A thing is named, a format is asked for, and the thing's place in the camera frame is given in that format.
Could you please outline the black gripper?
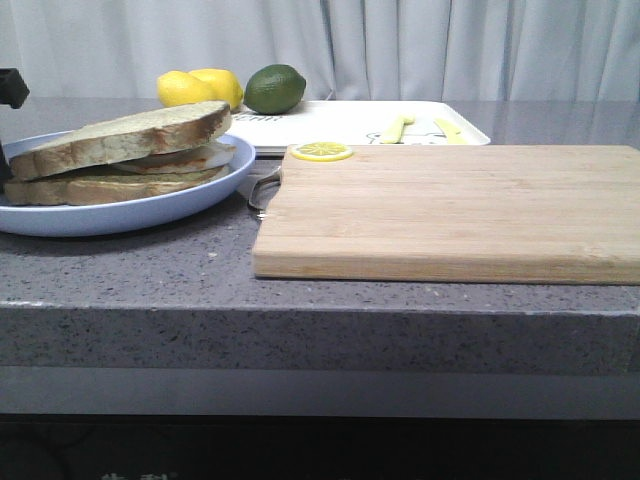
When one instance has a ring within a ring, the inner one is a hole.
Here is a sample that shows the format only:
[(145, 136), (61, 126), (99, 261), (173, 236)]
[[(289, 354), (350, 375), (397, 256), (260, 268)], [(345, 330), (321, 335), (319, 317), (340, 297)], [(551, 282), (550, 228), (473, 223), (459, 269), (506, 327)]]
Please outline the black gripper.
[[(1, 68), (0, 80), (1, 105), (7, 105), (12, 109), (20, 109), (29, 96), (30, 90), (19, 70), (17, 68)], [(2, 142), (0, 154), (1, 184), (4, 184), (12, 175), (5, 158)]]

